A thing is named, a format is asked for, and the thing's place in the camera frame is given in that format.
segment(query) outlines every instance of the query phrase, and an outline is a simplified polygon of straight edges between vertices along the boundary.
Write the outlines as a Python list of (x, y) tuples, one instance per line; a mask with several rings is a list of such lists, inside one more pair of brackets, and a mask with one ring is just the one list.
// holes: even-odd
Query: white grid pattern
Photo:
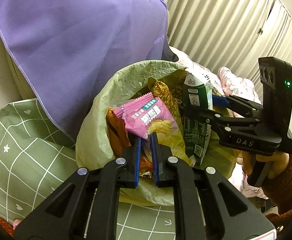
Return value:
[(33, 206), (32, 206), (32, 211), (34, 210), (34, 205), (35, 205), (35, 201), (36, 201), (36, 197), (37, 197), (37, 194), (38, 194), (38, 190), (40, 189), (40, 186), (48, 172), (48, 170), (51, 168), (51, 166), (53, 165), (54, 161), (56, 160), (56, 158), (58, 157), (58, 155), (61, 153), (61, 151), (63, 150), (64, 146), (57, 152), (55, 158), (52, 160), (52, 162), (50, 163), (49, 167), (47, 168), (47, 171), (45, 171), (43, 177), (41, 178), (38, 186), (37, 186), (37, 189), (36, 189), (36, 193), (35, 193), (35, 197), (34, 197), (34, 201), (33, 201)]
[(161, 210), (161, 206), (160, 206), (159, 209), (158, 209), (158, 213), (157, 213), (157, 216), (156, 216), (156, 219), (155, 219), (155, 223), (153, 224), (153, 229), (150, 231), (150, 234), (149, 234), (148, 240), (151, 238), (151, 234), (153, 233), (153, 230), (155, 229), (156, 222), (157, 222), (157, 219), (158, 219), (158, 216), (159, 216), (160, 210)]
[(43, 116), (42, 116), (42, 113), (41, 113), (40, 109), (38, 108), (38, 103), (37, 103), (37, 102), (38, 102), (38, 100), (36, 100), (37, 111), (38, 111), (38, 113), (40, 114), (40, 116), (41, 116), (43, 122), (45, 123), (45, 125), (46, 125), (46, 127), (47, 127), (47, 130), (48, 130), (48, 132), (49, 132), (49, 134), (50, 134), (50, 137), (52, 138), (53, 142), (56, 143), (55, 140), (54, 140), (54, 138), (53, 138), (53, 136), (52, 136), (52, 133), (50, 132), (50, 130), (49, 130), (49, 128), (48, 128), (48, 125), (47, 125), (46, 121), (44, 120), (44, 118), (43, 118)]
[[(41, 185), (41, 183), (42, 183), (42, 181), (43, 181), (43, 179), (45, 178), (45, 176), (46, 176), (47, 173), (49, 173), (51, 176), (53, 176), (53, 177), (54, 177), (55, 179), (57, 179), (58, 181), (63, 182), (63, 180), (59, 179), (57, 176), (55, 176), (54, 174), (52, 174), (52, 173), (49, 171), (50, 167), (52, 166), (52, 164), (53, 164), (54, 161), (56, 160), (57, 156), (58, 156), (59, 154), (61, 154), (61, 155), (65, 156), (66, 158), (68, 158), (68, 159), (70, 159), (70, 160), (72, 160), (72, 161), (75, 161), (73, 158), (70, 158), (69, 156), (67, 156), (67, 155), (65, 155), (65, 154), (63, 154), (63, 153), (61, 153), (61, 151), (62, 151), (62, 149), (64, 148), (64, 146), (62, 146), (60, 150), (57, 150), (56, 147), (54, 147), (53, 145), (51, 145), (50, 143), (46, 142), (44, 139), (41, 139), (41, 138), (40, 138), (40, 140), (44, 141), (45, 143), (47, 143), (48, 145), (50, 145), (52, 148), (54, 148), (54, 149), (57, 151), (57, 155), (55, 156), (54, 160), (51, 162), (51, 164), (50, 164), (50, 166), (48, 167), (48, 169), (45, 169), (41, 164), (39, 164), (34, 158), (32, 158), (32, 157), (26, 152), (26, 150), (27, 150), (27, 149), (28, 149), (28, 148), (29, 148), (29, 147), (30, 147), (30, 146), (31, 146), (31, 145), (32, 145), (32, 144), (33, 144), (38, 138), (35, 138), (35, 139), (34, 139), (34, 140), (33, 140), (33, 141), (32, 141), (32, 142), (31, 142), (31, 143), (30, 143), (25, 149), (22, 149), (22, 148), (20, 147), (20, 145), (17, 143), (17, 141), (15, 140), (15, 138), (12, 136), (12, 134), (9, 132), (9, 128), (10, 128), (10, 127), (16, 127), (16, 126), (19, 126), (19, 125), (22, 124), (23, 127), (25, 128), (25, 131), (27, 132), (27, 134), (31, 137), (31, 135), (30, 135), (30, 133), (28, 132), (27, 128), (25, 127), (25, 124), (24, 124), (24, 123), (27, 122), (27, 121), (31, 121), (31, 120), (43, 120), (43, 122), (45, 123), (45, 125), (46, 125), (46, 127), (47, 127), (47, 130), (48, 130), (48, 132), (49, 132), (49, 135), (48, 135), (45, 139), (47, 139), (48, 137), (51, 137), (52, 140), (53, 140), (54, 142), (55, 142), (55, 140), (54, 140), (54, 138), (52, 137), (52, 135), (53, 135), (54, 133), (60, 131), (60, 130), (57, 130), (57, 131), (55, 131), (55, 132), (53, 132), (53, 133), (50, 132), (50, 129), (49, 129), (49, 127), (48, 127), (48, 125), (47, 125), (47, 123), (46, 123), (46, 121), (45, 121), (45, 120), (48, 120), (48, 118), (43, 118), (43, 116), (42, 116), (42, 114), (41, 114), (41, 112), (40, 112), (40, 110), (39, 110), (39, 108), (38, 108), (37, 100), (36, 100), (36, 106), (37, 106), (37, 110), (38, 110), (38, 112), (39, 112), (39, 114), (40, 114), (40, 116), (41, 116), (40, 119), (39, 119), (39, 118), (32, 118), (32, 119), (23, 120), (22, 117), (21, 117), (21, 115), (19, 114), (19, 112), (17, 111), (17, 109), (16, 109), (16, 107), (15, 107), (15, 103), (16, 103), (16, 102), (14, 102), (14, 103), (10, 103), (10, 104), (13, 105), (15, 111), (17, 112), (17, 114), (18, 114), (19, 117), (21, 118), (21, 122), (18, 123), (18, 124), (16, 124), (16, 125), (9, 125), (8, 128), (6, 128), (6, 127), (3, 125), (3, 123), (0, 121), (0, 125), (5, 129), (4, 136), (3, 136), (3, 138), (2, 138), (1, 141), (0, 141), (0, 146), (1, 146), (1, 144), (2, 144), (2, 142), (3, 142), (3, 140), (4, 140), (4, 138), (5, 138), (6, 134), (9, 134), (10, 137), (11, 137), (11, 138), (13, 139), (13, 141), (15, 142), (15, 144), (17, 145), (17, 147), (21, 150), (21, 152), (18, 154), (18, 156), (14, 159), (13, 163), (11, 164), (10, 169), (8, 169), (8, 167), (7, 167), (7, 166), (3, 163), (3, 161), (0, 159), (0, 163), (1, 163), (1, 164), (6, 168), (6, 170), (9, 172), (9, 177), (8, 177), (8, 182), (7, 182), (7, 190), (4, 191), (2, 188), (0, 188), (0, 190), (6, 194), (6, 206), (0, 204), (1, 207), (3, 207), (3, 208), (6, 209), (6, 216), (3, 215), (3, 214), (0, 214), (0, 215), (1, 215), (3, 218), (6, 218), (6, 220), (7, 220), (7, 221), (10, 221), (10, 222), (12, 222), (12, 221), (8, 219), (8, 211), (10, 211), (10, 212), (12, 212), (12, 213), (14, 213), (14, 214), (17, 214), (17, 215), (19, 215), (19, 216), (21, 216), (21, 217), (23, 217), (23, 218), (24, 218), (24, 216), (21, 215), (21, 214), (19, 214), (19, 213), (17, 213), (17, 212), (14, 212), (14, 211), (8, 209), (8, 197), (11, 197), (11, 198), (13, 198), (13, 199), (15, 199), (15, 200), (20, 201), (20, 202), (23, 203), (23, 204), (26, 204), (26, 205), (30, 206), (30, 207), (32, 208), (32, 210), (33, 210), (33, 209), (34, 209), (34, 205), (35, 205), (35, 201), (36, 201), (36, 197), (37, 197), (37, 195), (40, 195), (41, 197), (45, 198), (43, 195), (41, 195), (41, 194), (38, 192), (38, 189), (39, 189), (39, 187), (40, 187), (40, 185)], [(45, 170), (45, 174), (44, 174), (44, 176), (42, 177), (40, 183), (38, 184), (37, 190), (32, 189), (29, 185), (27, 185), (24, 181), (22, 181), (21, 178), (19, 178), (16, 174), (14, 174), (14, 173), (11, 172), (14, 163), (16, 162), (16, 160), (20, 157), (20, 155), (21, 155), (22, 153), (25, 153), (25, 154), (26, 154), (29, 158), (31, 158), (31, 159), (32, 159), (37, 165), (39, 165), (43, 170)], [(15, 197), (11, 196), (10, 194), (8, 194), (9, 182), (10, 182), (10, 177), (11, 177), (11, 175), (15, 176), (15, 177), (16, 177), (18, 180), (20, 180), (24, 185), (26, 185), (29, 189), (31, 189), (32, 191), (35, 192), (35, 197), (34, 197), (33, 205), (30, 205), (30, 204), (28, 204), (28, 203), (26, 203), (26, 202), (24, 202), (24, 201), (22, 201), (22, 200), (19, 200), (19, 199), (15, 198)]]
[[(32, 188), (29, 187), (26, 183), (24, 183), (27, 187), (29, 187), (30, 189), (32, 189), (32, 190), (35, 192), (35, 197), (34, 197), (34, 201), (33, 201), (33, 204), (32, 204), (32, 205), (30, 205), (30, 204), (28, 204), (28, 203), (25, 203), (25, 202), (23, 202), (23, 201), (21, 201), (21, 200), (19, 200), (19, 199), (16, 199), (16, 198), (14, 198), (14, 197), (12, 197), (12, 196), (10, 196), (10, 195), (8, 194), (9, 180), (8, 180), (8, 184), (7, 184), (7, 190), (4, 191), (4, 190), (2, 190), (1, 188), (0, 188), (0, 190), (3, 191), (3, 192), (5, 192), (5, 194), (6, 194), (7, 197), (8, 197), (8, 196), (9, 196), (9, 197), (12, 197), (13, 199), (16, 199), (16, 200), (20, 201), (21, 203), (24, 203), (24, 204), (30, 206), (30, 207), (32, 208), (32, 210), (33, 210), (33, 209), (34, 209), (34, 206), (35, 206), (35, 202), (36, 202), (36, 197), (37, 197), (37, 195), (40, 195), (40, 196), (42, 196), (43, 198), (45, 198), (43, 195), (41, 195), (40, 193), (38, 193), (38, 190), (39, 190), (40, 185), (41, 185), (41, 183), (43, 182), (43, 180), (44, 180), (44, 178), (45, 178), (45, 176), (46, 176), (47, 173), (49, 173), (49, 174), (51, 174), (52, 176), (54, 176), (52, 173), (49, 172), (49, 169), (50, 169), (50, 167), (52, 166), (52, 164), (54, 163), (54, 161), (56, 160), (56, 158), (57, 158), (59, 155), (63, 155), (64, 157), (66, 157), (66, 158), (68, 158), (68, 159), (70, 159), (70, 160), (72, 160), (72, 161), (75, 161), (75, 159), (73, 159), (73, 158), (71, 158), (71, 157), (69, 157), (69, 156), (67, 156), (67, 155), (65, 155), (65, 154), (63, 154), (63, 153), (61, 152), (62, 149), (64, 148), (64, 146), (61, 147), (60, 150), (58, 150), (54, 145), (52, 145), (52, 144), (50, 144), (49, 142), (45, 141), (45, 139), (47, 139), (47, 138), (49, 138), (49, 137), (52, 138), (52, 135), (53, 135), (54, 133), (60, 131), (60, 130), (57, 130), (57, 131), (51, 133), (50, 130), (49, 130), (49, 128), (48, 128), (48, 125), (47, 125), (46, 123), (45, 123), (45, 124), (46, 124), (46, 127), (47, 127), (47, 129), (48, 129), (49, 135), (48, 135), (46, 138), (44, 138), (44, 139), (41, 139), (41, 138), (35, 138), (35, 139), (34, 139), (34, 140), (33, 140), (33, 141), (32, 141), (32, 142), (31, 142), (31, 143), (30, 143), (30, 144), (29, 144), (24, 150), (23, 150), (23, 149), (19, 146), (19, 144), (17, 143), (17, 141), (13, 138), (12, 134), (8, 131), (8, 129), (9, 129), (10, 127), (12, 127), (12, 126), (19, 126), (19, 125), (22, 124), (23, 127), (25, 128), (25, 131), (26, 131), (26, 132), (28, 133), (28, 135), (31, 137), (31, 135), (30, 135), (30, 133), (27, 131), (27, 128), (25, 127), (24, 123), (27, 122), (27, 121), (30, 121), (30, 120), (43, 120), (43, 121), (45, 121), (45, 120), (48, 120), (48, 119), (44, 119), (44, 118), (42, 118), (42, 119), (27, 119), (27, 120), (23, 120), (22, 117), (21, 117), (20, 115), (19, 115), (19, 117), (21, 118), (21, 122), (20, 122), (19, 124), (17, 124), (17, 125), (10, 125), (7, 129), (5, 128), (5, 126), (4, 126), (4, 125), (1, 123), (1, 121), (0, 121), (0, 124), (1, 124), (2, 127), (5, 129), (5, 134), (4, 134), (4, 136), (3, 136), (3, 138), (2, 138), (2, 140), (1, 140), (1, 142), (0, 142), (0, 146), (1, 146), (1, 144), (2, 144), (2, 141), (3, 141), (4, 137), (5, 137), (5, 135), (6, 135), (6, 134), (9, 134), (10, 137), (11, 137), (11, 138), (14, 140), (14, 142), (16, 143), (17, 147), (19, 147), (19, 149), (21, 150), (21, 152), (19, 153), (19, 155), (18, 155), (18, 156), (15, 158), (15, 160), (13, 161), (12, 165), (10, 166), (10, 168), (8, 168), (8, 167), (2, 162), (1, 159), (0, 159), (0, 162), (1, 162), (1, 164), (7, 169), (7, 171), (9, 172), (9, 180), (10, 180), (10, 175), (13, 175), (13, 176), (15, 176), (16, 178), (18, 178), (22, 183), (24, 183), (24, 182), (23, 182), (23, 181), (22, 181), (17, 175), (13, 174), (13, 173), (11, 172), (11, 170), (12, 170), (12, 167), (13, 167), (14, 163), (15, 163), (16, 160), (19, 158), (19, 156), (20, 156), (22, 153), (25, 153), (25, 154), (27, 154), (27, 155), (28, 155), (28, 156), (29, 156), (34, 162), (36, 162), (40, 167), (42, 167), (42, 168), (45, 170), (45, 174), (43, 175), (41, 181), (39, 182), (39, 184), (38, 184), (36, 190), (32, 189)], [(53, 161), (51, 162), (51, 164), (49, 165), (49, 167), (48, 167), (47, 169), (45, 169), (43, 166), (41, 166), (37, 161), (35, 161), (35, 160), (34, 160), (34, 159), (33, 159), (33, 158), (32, 158), (32, 157), (26, 152), (26, 150), (27, 150), (27, 149), (28, 149), (28, 148), (29, 148), (29, 147), (30, 147), (30, 146), (31, 146), (31, 145), (32, 145), (37, 139), (39, 139), (39, 140), (45, 142), (46, 144), (48, 144), (48, 145), (51, 146), (54, 150), (57, 151), (56, 156), (54, 157)], [(2, 217), (6, 217), (6, 220), (7, 220), (7, 221), (9, 221), (9, 222), (12, 223), (12, 220), (9, 220), (9, 219), (8, 219), (8, 211), (9, 211), (9, 212), (12, 212), (12, 213), (14, 213), (14, 214), (17, 214), (17, 215), (19, 215), (19, 216), (21, 216), (21, 217), (24, 217), (24, 216), (22, 216), (21, 214), (19, 214), (18, 212), (14, 212), (14, 211), (8, 209), (7, 205), (8, 205), (7, 202), (6, 202), (6, 206), (0, 204), (1, 207), (3, 207), (3, 208), (6, 209), (6, 215), (0, 214), (0, 216), (2, 216)], [(161, 232), (161, 231), (154, 231), (155, 226), (156, 226), (156, 223), (157, 223), (157, 221), (158, 221), (157, 219), (158, 219), (158, 216), (159, 216), (160, 212), (174, 213), (174, 211), (162, 210), (161, 207), (159, 207), (159, 209), (156, 209), (156, 208), (153, 208), (153, 207), (146, 207), (146, 206), (136, 205), (136, 206), (139, 206), (139, 207), (142, 207), (142, 208), (145, 208), (145, 209), (150, 209), (150, 210), (155, 210), (155, 211), (157, 211), (157, 215), (156, 215), (155, 222), (154, 222), (154, 224), (153, 224), (153, 228), (152, 228), (152, 230), (145, 230), (145, 229), (135, 228), (135, 227), (131, 227), (131, 226), (126, 225), (126, 222), (127, 222), (127, 220), (128, 220), (129, 214), (130, 214), (130, 210), (131, 210), (131, 208), (132, 208), (133, 206), (134, 206), (134, 205), (130, 205), (129, 210), (128, 210), (127, 215), (126, 215), (125, 222), (124, 222), (123, 224), (117, 223), (117, 225), (119, 225), (119, 226), (122, 227), (122, 228), (121, 228), (121, 232), (120, 232), (119, 237), (118, 237), (118, 240), (120, 240), (120, 237), (121, 237), (121, 235), (122, 235), (122, 233), (123, 233), (124, 228), (129, 228), (129, 229), (133, 229), (133, 230), (137, 230), (137, 231), (145, 231), (145, 232), (148, 232), (148, 233), (150, 233), (149, 236), (148, 236), (148, 240), (151, 239), (151, 235), (152, 235), (152, 233), (174, 234), (174, 239), (175, 239), (175, 233), (174, 233), (174, 232)]]
[[(150, 210), (156, 210), (156, 211), (157, 211), (157, 215), (156, 215), (155, 222), (154, 222), (154, 224), (153, 224), (153, 228), (152, 228), (152, 230), (146, 230), (146, 229), (141, 229), (141, 228), (135, 228), (135, 227), (131, 227), (131, 226), (127, 226), (127, 225), (126, 225), (126, 222), (127, 222), (127, 220), (128, 220), (128, 217), (129, 217), (129, 215), (130, 215), (130, 211), (131, 211), (131, 209), (132, 209), (133, 206), (138, 206), (138, 207), (142, 207), (142, 208), (145, 208), (145, 209), (150, 209)], [(133, 205), (133, 204), (131, 204), (130, 207), (129, 207), (129, 209), (128, 209), (128, 212), (127, 212), (127, 215), (126, 215), (126, 218), (125, 218), (124, 223), (123, 223), (123, 224), (117, 223), (117, 225), (119, 225), (119, 226), (122, 227), (122, 228), (121, 228), (121, 231), (120, 231), (120, 233), (119, 233), (119, 235), (118, 235), (117, 240), (120, 240), (124, 228), (130, 228), (130, 229), (133, 229), (133, 230), (143, 231), (143, 232), (148, 232), (148, 233), (150, 233), (149, 236), (148, 236), (148, 238), (147, 238), (147, 240), (150, 240), (150, 239), (151, 239), (151, 235), (152, 235), (152, 233), (171, 234), (171, 235), (174, 235), (174, 240), (175, 240), (175, 239), (176, 239), (176, 233), (175, 233), (175, 232), (154, 231), (154, 229), (155, 229), (155, 227), (156, 227), (156, 224), (157, 224), (157, 222), (158, 222), (159, 214), (160, 214), (161, 212), (175, 213), (174, 211), (170, 211), (170, 210), (162, 210), (161, 208), (162, 208), (162, 206), (160, 206), (160, 207), (157, 209), (157, 208), (152, 208), (152, 207), (147, 207), (147, 206), (142, 206), (142, 205)]]

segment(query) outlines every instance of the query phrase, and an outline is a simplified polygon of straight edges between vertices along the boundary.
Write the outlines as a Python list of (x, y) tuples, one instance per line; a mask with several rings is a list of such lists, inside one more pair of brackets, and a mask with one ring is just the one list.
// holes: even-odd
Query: heart pattern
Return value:
[(23, 210), (23, 208), (22, 208), (19, 204), (16, 204), (16, 208), (17, 208), (18, 210)]

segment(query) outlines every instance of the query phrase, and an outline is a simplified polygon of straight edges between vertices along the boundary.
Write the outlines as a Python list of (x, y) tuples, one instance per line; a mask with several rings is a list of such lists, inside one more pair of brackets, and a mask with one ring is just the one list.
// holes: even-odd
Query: blue gripper pad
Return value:
[(141, 160), (141, 151), (142, 151), (142, 139), (137, 137), (137, 152), (136, 152), (136, 162), (135, 162), (135, 187), (138, 187), (139, 183), (139, 162)]
[(158, 158), (157, 158), (157, 151), (156, 151), (156, 141), (154, 134), (152, 133), (150, 135), (150, 148), (151, 148), (151, 157), (153, 160), (153, 176), (154, 176), (154, 181), (155, 185), (158, 186), (158, 181), (159, 181), (159, 170), (158, 170)]
[(212, 104), (217, 107), (228, 107), (230, 105), (227, 98), (214, 95), (212, 95)]

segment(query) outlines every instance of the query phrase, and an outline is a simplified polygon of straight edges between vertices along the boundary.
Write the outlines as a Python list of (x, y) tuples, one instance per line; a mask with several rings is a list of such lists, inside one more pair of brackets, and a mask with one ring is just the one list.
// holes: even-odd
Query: green milk carton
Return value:
[(186, 69), (188, 73), (183, 90), (184, 141), (186, 155), (194, 167), (199, 167), (207, 151), (211, 127), (200, 116), (193, 118), (187, 106), (203, 107), (212, 110), (212, 91), (210, 80), (195, 69)]

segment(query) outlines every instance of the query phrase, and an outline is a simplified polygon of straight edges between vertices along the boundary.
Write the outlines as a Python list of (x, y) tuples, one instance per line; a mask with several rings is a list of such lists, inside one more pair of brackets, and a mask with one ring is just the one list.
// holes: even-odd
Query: silver screw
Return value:
[(209, 174), (215, 174), (216, 173), (216, 169), (214, 167), (207, 167), (206, 168), (206, 172)]
[(88, 172), (88, 170), (85, 167), (79, 168), (77, 170), (78, 175), (85, 175), (85, 174), (87, 174), (87, 172)]
[(178, 161), (178, 158), (175, 156), (170, 156), (170, 157), (168, 157), (168, 161), (170, 163), (176, 163)]
[(119, 165), (125, 164), (126, 160), (125, 160), (125, 158), (118, 158), (118, 159), (116, 159), (116, 163), (119, 164)]

